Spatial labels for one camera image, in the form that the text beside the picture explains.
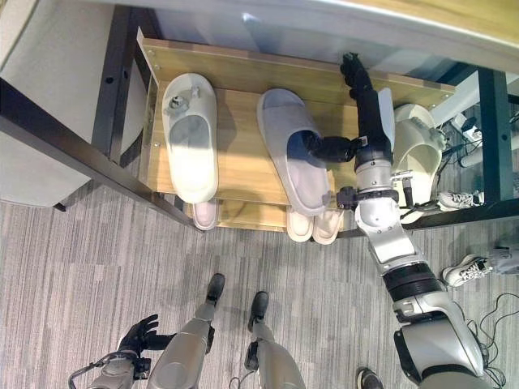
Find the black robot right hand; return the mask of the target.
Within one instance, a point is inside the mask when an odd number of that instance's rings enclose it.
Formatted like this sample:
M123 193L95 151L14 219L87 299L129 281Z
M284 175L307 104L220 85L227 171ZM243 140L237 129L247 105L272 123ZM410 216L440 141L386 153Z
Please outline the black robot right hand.
M356 53L346 53L340 69L345 84L350 88L350 97L357 105L358 137L322 137L310 130L301 130L290 136L287 156L316 167L324 162L345 163L351 160L355 160L356 165L378 159L392 162L391 140L383 128L381 98L373 88L366 68Z

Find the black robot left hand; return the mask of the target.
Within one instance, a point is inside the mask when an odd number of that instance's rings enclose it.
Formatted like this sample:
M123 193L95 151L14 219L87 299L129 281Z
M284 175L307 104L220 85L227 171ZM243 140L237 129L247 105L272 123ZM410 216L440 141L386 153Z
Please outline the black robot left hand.
M164 350L174 335L158 335L158 315L153 314L134 324L121 339L118 351L140 355L144 350Z

